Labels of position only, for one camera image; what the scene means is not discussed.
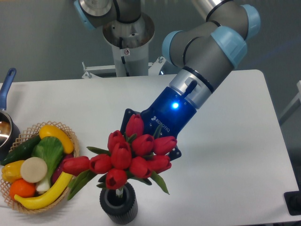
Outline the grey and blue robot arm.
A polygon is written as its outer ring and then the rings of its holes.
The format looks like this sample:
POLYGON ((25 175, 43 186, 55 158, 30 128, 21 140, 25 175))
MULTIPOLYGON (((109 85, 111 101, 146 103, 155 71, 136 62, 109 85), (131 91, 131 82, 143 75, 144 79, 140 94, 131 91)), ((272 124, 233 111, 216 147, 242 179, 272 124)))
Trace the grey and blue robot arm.
MULTIPOLYGON (((163 58, 180 70, 140 113, 147 134, 176 137, 241 62, 246 41, 260 30, 260 15, 250 5, 231 0, 196 4, 205 23, 187 32, 171 32, 163 41, 163 58)), ((149 43, 155 29, 139 0, 77 0, 74 6, 86 28, 102 27, 118 77, 148 75, 149 43)))

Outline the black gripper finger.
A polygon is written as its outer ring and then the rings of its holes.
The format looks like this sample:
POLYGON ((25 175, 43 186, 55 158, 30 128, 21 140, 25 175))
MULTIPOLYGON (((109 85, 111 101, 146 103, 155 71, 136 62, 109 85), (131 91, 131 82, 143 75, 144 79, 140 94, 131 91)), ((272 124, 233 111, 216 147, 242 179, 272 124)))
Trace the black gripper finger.
POLYGON ((140 112, 134 111, 130 108, 127 108, 125 110, 123 120, 122 120, 122 124, 121 124, 121 128, 120 128, 120 132, 125 132, 126 131, 127 123, 128 123, 128 121, 130 120, 130 118, 133 114, 134 115, 136 115, 136 114, 140 115, 140 112))
POLYGON ((172 151, 169 152, 168 157, 170 158, 170 161, 176 160, 182 156, 182 152, 176 146, 175 148, 172 149, 172 151))

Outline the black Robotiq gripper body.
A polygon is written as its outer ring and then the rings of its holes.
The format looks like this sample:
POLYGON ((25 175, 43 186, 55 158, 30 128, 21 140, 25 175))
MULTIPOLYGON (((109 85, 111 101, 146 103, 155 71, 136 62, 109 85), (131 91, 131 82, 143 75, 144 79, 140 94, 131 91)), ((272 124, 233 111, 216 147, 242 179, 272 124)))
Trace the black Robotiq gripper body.
POLYGON ((154 134, 159 124, 162 124, 163 137, 177 137, 188 121, 197 112, 185 98, 192 92, 186 88, 180 95, 170 87, 166 87, 153 104, 140 113, 144 122, 144 133, 154 134))

